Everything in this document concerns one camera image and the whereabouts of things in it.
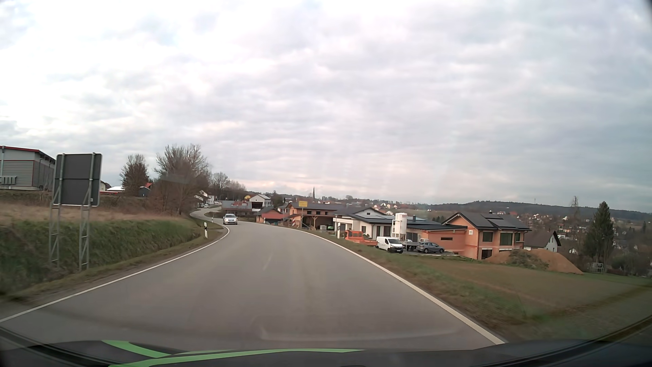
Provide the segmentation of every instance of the tree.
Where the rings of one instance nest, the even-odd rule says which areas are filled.
[[[213,177],[211,178],[211,187],[215,190],[215,195],[218,195],[218,200],[221,199],[220,196],[222,196],[222,192],[226,188],[228,182],[229,176],[226,176],[226,173],[217,172],[213,174]]]
[[[272,205],[274,205],[275,208],[283,205],[283,197],[279,195],[276,190],[272,193]]]
[[[178,214],[187,207],[192,197],[205,184],[209,164],[199,145],[166,146],[163,154],[156,155],[159,184],[164,208],[175,208]]]
[[[130,154],[120,173],[122,186],[125,194],[129,196],[138,195],[138,189],[149,182],[147,174],[147,163],[142,154]]]
[[[614,249],[614,225],[611,211],[606,202],[600,203],[593,215],[593,222],[586,235],[582,252],[596,259],[598,263],[606,263]]]

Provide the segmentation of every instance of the white edge line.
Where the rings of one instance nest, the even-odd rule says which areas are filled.
[[[219,239],[217,239],[217,240],[211,242],[210,244],[207,244],[207,245],[205,245],[205,246],[202,246],[202,247],[200,247],[200,248],[198,248],[198,249],[195,249],[195,250],[193,250],[193,251],[191,251],[191,252],[185,253],[185,254],[183,254],[183,255],[181,255],[181,256],[175,257],[174,259],[170,259],[170,260],[168,260],[168,261],[166,261],[166,262],[164,262],[164,263],[160,263],[160,264],[157,264],[157,265],[154,265],[154,266],[150,266],[150,267],[147,268],[147,269],[140,270],[140,271],[135,272],[135,273],[133,273],[133,274],[129,274],[129,275],[127,275],[127,276],[123,276],[123,277],[121,277],[121,278],[111,280],[111,281],[109,281],[109,282],[107,282],[107,283],[104,283],[104,284],[96,285],[96,286],[93,287],[93,288],[88,288],[88,289],[86,289],[86,290],[84,290],[84,291],[77,292],[77,293],[75,293],[75,294],[73,294],[73,295],[69,295],[69,296],[66,296],[66,297],[60,298],[60,299],[58,299],[58,300],[54,300],[54,301],[52,301],[52,302],[48,302],[48,303],[46,303],[46,304],[42,304],[42,305],[37,306],[37,307],[34,307],[34,308],[30,308],[29,310],[25,310],[25,311],[19,312],[19,313],[17,313],[16,315],[11,315],[11,316],[5,317],[4,319],[0,319],[0,323],[3,323],[3,322],[5,322],[5,321],[11,320],[11,319],[15,319],[15,318],[18,317],[18,316],[25,315],[26,313],[30,313],[30,312],[32,312],[32,311],[40,310],[40,309],[43,308],[43,307],[48,307],[48,306],[50,306],[50,305],[52,305],[52,304],[55,304],[55,303],[61,302],[61,301],[63,301],[63,300],[67,300],[67,299],[69,299],[69,298],[72,298],[72,297],[75,297],[75,296],[79,296],[79,295],[82,295],[82,294],[84,294],[84,293],[88,293],[88,292],[90,292],[90,291],[94,291],[95,289],[102,288],[102,287],[105,286],[105,285],[113,284],[113,283],[115,283],[116,281],[121,281],[121,280],[123,280],[123,279],[131,278],[132,276],[135,276],[135,275],[138,275],[138,274],[144,273],[144,272],[146,272],[146,271],[148,271],[148,270],[152,270],[152,269],[154,269],[154,268],[158,268],[159,266],[161,266],[161,265],[165,265],[165,264],[168,264],[168,263],[171,263],[172,261],[179,260],[179,259],[181,259],[182,257],[186,257],[186,256],[188,256],[188,255],[190,255],[190,254],[193,254],[193,253],[197,252],[197,251],[201,251],[201,250],[203,250],[203,249],[205,249],[205,248],[207,248],[207,247],[209,247],[209,246],[211,246],[211,245],[213,245],[213,244],[216,244],[217,242],[221,241],[221,239],[223,239],[223,238],[225,238],[225,237],[227,237],[227,236],[229,235],[229,233],[230,233],[231,231],[227,228],[227,226],[223,225],[222,227],[226,228],[226,234],[225,234],[224,236],[220,237]]]
[[[374,265],[375,267],[379,268],[380,270],[382,270],[382,271],[388,273],[389,275],[393,276],[394,278],[400,280],[403,284],[405,284],[405,285],[407,285],[408,287],[410,287],[410,288],[414,289],[415,291],[419,292],[422,296],[426,297],[428,300],[430,300],[430,301],[432,301],[433,303],[437,304],[437,306],[443,308],[445,311],[447,311],[447,312],[450,313],[451,315],[457,317],[461,322],[465,323],[466,325],[468,325],[469,327],[471,327],[473,330],[475,330],[475,331],[477,331],[478,333],[480,333],[480,335],[482,335],[482,336],[484,336],[485,338],[489,339],[492,343],[494,343],[494,344],[504,344],[504,343],[505,343],[502,339],[498,338],[496,335],[493,335],[491,332],[489,332],[488,330],[486,330],[486,329],[483,328],[482,326],[480,326],[480,325],[474,323],[471,319],[469,319],[468,317],[462,315],[460,312],[456,311],[454,308],[450,307],[450,306],[447,305],[446,303],[440,301],[439,299],[433,297],[432,295],[429,295],[427,292],[423,291],[421,288],[419,288],[419,287],[417,287],[416,285],[410,283],[409,281],[407,281],[407,280],[401,278],[400,276],[398,276],[398,275],[392,273],[391,271],[385,269],[384,267],[382,267],[382,266],[380,266],[380,265],[374,263],[373,261],[367,259],[366,257],[364,257],[364,256],[362,256],[362,255],[359,255],[358,253],[355,253],[354,251],[351,251],[350,249],[348,249],[348,248],[346,248],[346,247],[344,247],[344,246],[342,246],[342,245],[340,245],[340,244],[336,244],[335,242],[333,242],[333,241],[331,241],[331,240],[329,240],[329,239],[327,239],[327,238],[324,238],[324,237],[318,236],[318,235],[316,235],[316,234],[312,234],[312,233],[310,233],[310,232],[305,232],[305,231],[301,231],[301,232],[307,233],[307,234],[309,234],[309,235],[311,235],[311,236],[315,236],[315,237],[317,237],[317,238],[321,238],[321,239],[324,240],[324,241],[328,241],[328,242],[330,242],[330,243],[332,243],[332,244],[334,244],[334,245],[336,245],[336,246],[339,246],[339,247],[341,247],[342,249],[344,249],[344,250],[346,250],[346,251],[348,251],[348,252],[354,254],[355,256],[358,256],[358,257],[361,258],[362,260],[364,260],[364,261],[366,261],[366,262],[368,262],[368,263]]]

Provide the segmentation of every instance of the grassy embankment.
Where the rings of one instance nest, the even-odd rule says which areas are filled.
[[[184,253],[225,233],[209,223],[206,240],[203,221],[97,208],[91,214],[91,267],[78,272],[79,209],[62,210],[57,267],[48,264],[49,210],[42,205],[46,200],[34,194],[10,195],[27,205],[18,200],[0,204],[0,294],[26,297],[68,289]]]
[[[313,233],[402,276],[510,341],[596,338],[652,313],[650,279],[390,254]]]

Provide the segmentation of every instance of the white house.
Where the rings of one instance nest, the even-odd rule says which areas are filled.
[[[249,201],[251,202],[252,208],[260,209],[272,206],[272,199],[263,194],[258,194],[256,196],[250,197]]]
[[[528,234],[525,237],[524,249],[547,249],[551,252],[558,252],[561,242],[557,231],[539,232]]]

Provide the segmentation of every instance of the gray car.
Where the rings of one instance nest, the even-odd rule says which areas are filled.
[[[421,242],[417,245],[417,251],[423,253],[444,253],[446,250],[434,242]]]

